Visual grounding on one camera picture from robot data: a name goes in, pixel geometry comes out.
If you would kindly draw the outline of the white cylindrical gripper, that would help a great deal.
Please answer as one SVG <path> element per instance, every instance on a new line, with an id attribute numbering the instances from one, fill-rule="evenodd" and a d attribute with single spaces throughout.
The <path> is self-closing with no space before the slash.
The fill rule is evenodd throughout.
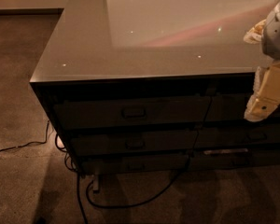
<path id="1" fill-rule="evenodd" d="M 264 54 L 280 60 L 280 1 L 266 20 L 258 22 L 245 34 L 244 42 L 248 44 L 261 42 Z M 253 94 L 247 102 L 244 118 L 250 122 L 262 121 L 278 106 L 280 106 L 280 61 L 275 61 L 269 67 L 257 68 Z"/>

